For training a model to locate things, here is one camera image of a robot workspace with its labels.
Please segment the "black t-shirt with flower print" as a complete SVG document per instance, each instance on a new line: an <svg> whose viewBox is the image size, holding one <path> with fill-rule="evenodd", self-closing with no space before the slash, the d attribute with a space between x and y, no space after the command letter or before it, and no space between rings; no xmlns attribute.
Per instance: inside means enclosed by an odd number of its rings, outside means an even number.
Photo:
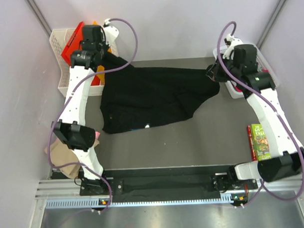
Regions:
<svg viewBox="0 0 304 228"><path fill-rule="evenodd" d="M205 69L139 68L109 52L102 66L108 73L100 110L103 131L108 134L186 121L220 91Z"/></svg>

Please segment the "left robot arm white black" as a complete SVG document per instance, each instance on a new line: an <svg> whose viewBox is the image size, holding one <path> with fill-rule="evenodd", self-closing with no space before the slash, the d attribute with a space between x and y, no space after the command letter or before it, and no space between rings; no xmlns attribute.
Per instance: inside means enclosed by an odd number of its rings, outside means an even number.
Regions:
<svg viewBox="0 0 304 228"><path fill-rule="evenodd" d="M57 121L52 123L56 137L73 152L82 167L83 196L105 195L111 187L95 152L96 131L85 125L85 110L91 82L104 53L108 51L104 28L84 25L79 48L70 56L69 83L65 104Z"/></svg>

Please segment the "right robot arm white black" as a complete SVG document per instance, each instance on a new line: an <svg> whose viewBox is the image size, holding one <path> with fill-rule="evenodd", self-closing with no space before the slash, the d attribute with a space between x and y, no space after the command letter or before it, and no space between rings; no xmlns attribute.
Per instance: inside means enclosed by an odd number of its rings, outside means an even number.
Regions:
<svg viewBox="0 0 304 228"><path fill-rule="evenodd" d="M256 114L269 145L270 159L230 167L227 182L234 189L241 188L250 179L270 183L304 174L304 147L281 108L273 77L258 66L258 54L259 50L247 43L215 48L216 61L207 69L212 81L237 84Z"/></svg>

